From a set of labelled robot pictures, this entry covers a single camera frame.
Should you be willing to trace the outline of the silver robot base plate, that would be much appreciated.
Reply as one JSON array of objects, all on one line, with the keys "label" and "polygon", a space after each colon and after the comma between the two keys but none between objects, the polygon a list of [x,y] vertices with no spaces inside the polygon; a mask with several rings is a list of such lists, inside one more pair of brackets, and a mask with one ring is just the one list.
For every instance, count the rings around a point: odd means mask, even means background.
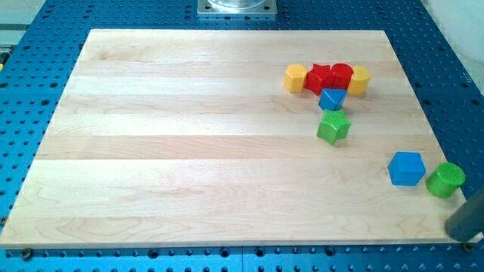
[{"label": "silver robot base plate", "polygon": [[276,0],[198,0],[197,13],[202,15],[276,14]]}]

